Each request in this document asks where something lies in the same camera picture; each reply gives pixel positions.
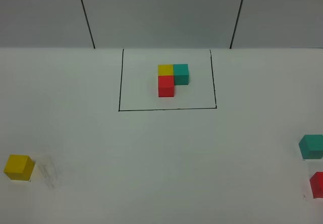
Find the red template cube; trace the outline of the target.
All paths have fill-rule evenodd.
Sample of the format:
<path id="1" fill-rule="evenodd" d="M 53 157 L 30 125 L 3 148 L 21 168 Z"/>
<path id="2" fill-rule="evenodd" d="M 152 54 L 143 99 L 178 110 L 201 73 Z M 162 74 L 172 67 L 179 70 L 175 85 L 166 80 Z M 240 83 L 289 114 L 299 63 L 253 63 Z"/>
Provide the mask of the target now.
<path id="1" fill-rule="evenodd" d="M 158 76 L 158 96 L 174 97 L 175 84 L 174 76 Z"/>

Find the yellow template cube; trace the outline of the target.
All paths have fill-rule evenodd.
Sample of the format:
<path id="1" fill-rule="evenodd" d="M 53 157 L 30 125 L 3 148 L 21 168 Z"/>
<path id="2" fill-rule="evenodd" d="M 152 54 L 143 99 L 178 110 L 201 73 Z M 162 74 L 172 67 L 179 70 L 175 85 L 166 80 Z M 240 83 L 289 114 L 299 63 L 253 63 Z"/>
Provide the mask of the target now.
<path id="1" fill-rule="evenodd" d="M 158 65 L 158 76 L 173 76 L 174 66 L 173 65 Z"/>

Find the teal template cube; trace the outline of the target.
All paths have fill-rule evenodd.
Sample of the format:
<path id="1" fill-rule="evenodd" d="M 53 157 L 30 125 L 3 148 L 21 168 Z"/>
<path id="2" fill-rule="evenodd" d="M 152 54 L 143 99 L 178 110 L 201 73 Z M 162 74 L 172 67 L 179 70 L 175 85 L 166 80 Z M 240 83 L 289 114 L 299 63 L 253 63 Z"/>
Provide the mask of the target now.
<path id="1" fill-rule="evenodd" d="M 188 64 L 174 64 L 174 84 L 188 85 L 189 84 L 189 67 Z"/>

